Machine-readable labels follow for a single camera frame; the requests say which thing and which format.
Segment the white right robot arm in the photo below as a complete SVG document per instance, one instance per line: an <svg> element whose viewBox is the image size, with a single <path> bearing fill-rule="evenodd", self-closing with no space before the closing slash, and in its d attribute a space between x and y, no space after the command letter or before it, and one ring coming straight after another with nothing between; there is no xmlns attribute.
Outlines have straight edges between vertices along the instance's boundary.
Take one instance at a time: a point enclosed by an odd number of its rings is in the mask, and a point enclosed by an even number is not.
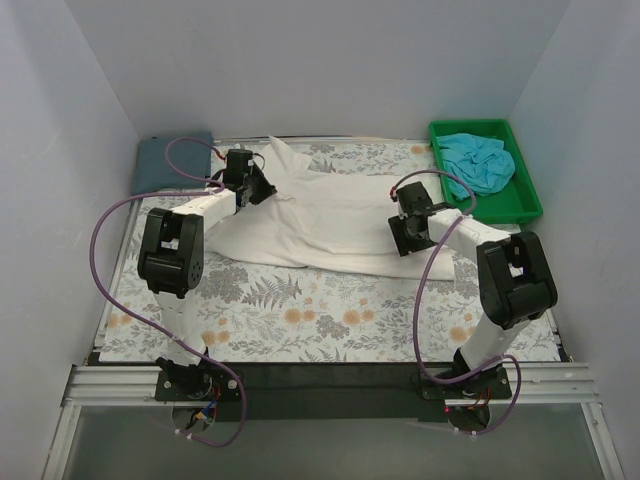
<svg viewBox="0 0 640 480"><path fill-rule="evenodd" d="M473 261L478 273L482 317L474 333L454 354L451 369L425 376L453 384L464 397L475 397L489 384L490 370L502 363L511 344L533 320L556 305L558 293L539 237L490 227L452 205L433 202L420 182L391 189L398 215L388 220L402 256L432 248L420 279L413 314L413 342L422 370L418 323L429 270L444 246Z"/></svg>

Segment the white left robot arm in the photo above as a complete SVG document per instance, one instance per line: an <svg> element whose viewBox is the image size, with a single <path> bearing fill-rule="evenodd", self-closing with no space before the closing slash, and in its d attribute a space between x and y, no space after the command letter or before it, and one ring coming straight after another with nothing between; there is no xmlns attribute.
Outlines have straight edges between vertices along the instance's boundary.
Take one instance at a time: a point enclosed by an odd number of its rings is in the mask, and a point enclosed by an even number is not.
<svg viewBox="0 0 640 480"><path fill-rule="evenodd" d="M194 291L205 267L205 234L248 205L258 205L277 190L247 149L231 149L226 167L213 185L194 199L171 209L154 208L146 218L138 258L138 274L160 308L161 326L169 332L165 361L185 366L178 387L193 400L205 398L213 386L211 373L198 366L207 347L197 332Z"/></svg>

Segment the white t shirt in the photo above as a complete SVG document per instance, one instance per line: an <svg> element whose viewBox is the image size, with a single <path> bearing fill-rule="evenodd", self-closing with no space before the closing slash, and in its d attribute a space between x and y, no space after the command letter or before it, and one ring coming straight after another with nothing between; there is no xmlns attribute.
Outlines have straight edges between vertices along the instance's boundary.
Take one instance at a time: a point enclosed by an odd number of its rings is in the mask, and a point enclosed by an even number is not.
<svg viewBox="0 0 640 480"><path fill-rule="evenodd" d="M388 225L394 175L320 173L273 137L262 150L277 192L212 227L206 249L232 260L418 280L426 251L400 256Z"/></svg>

